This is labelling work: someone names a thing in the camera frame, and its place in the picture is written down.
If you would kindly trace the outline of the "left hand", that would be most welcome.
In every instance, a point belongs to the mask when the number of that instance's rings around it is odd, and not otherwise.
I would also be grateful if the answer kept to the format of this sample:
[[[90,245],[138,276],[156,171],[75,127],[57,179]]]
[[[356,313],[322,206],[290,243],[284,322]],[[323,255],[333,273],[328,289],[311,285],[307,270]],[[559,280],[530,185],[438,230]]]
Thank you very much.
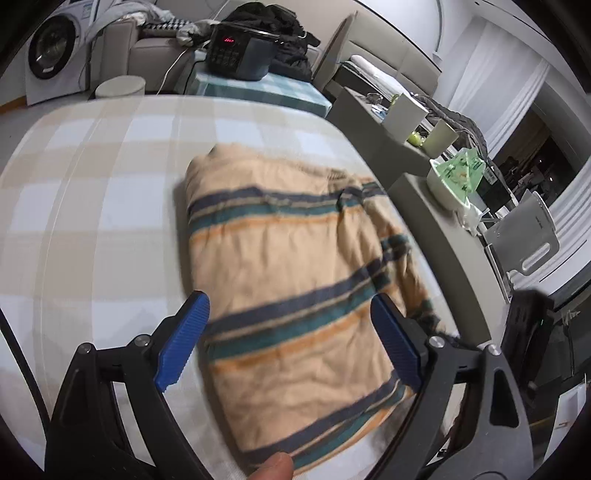
[[[249,480],[291,480],[294,478],[294,462],[290,455],[277,452],[249,475]]]

